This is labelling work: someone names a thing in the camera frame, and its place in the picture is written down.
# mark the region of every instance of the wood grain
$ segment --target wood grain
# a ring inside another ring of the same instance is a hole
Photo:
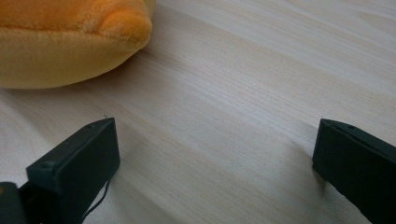
[[[396,4],[159,0],[149,45],[64,88],[0,90],[0,179],[114,117],[121,167],[86,223],[369,223],[311,169],[318,123],[396,145]]]

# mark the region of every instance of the black object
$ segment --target black object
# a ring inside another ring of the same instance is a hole
[[[80,224],[119,166],[115,120],[88,124],[27,167],[20,189],[0,183],[0,224]]]
[[[322,119],[313,168],[373,223],[396,223],[396,147],[342,122]]]

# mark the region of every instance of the stuffed animal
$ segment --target stuffed animal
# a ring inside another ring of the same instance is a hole
[[[0,87],[97,77],[149,42],[155,0],[1,0]]]

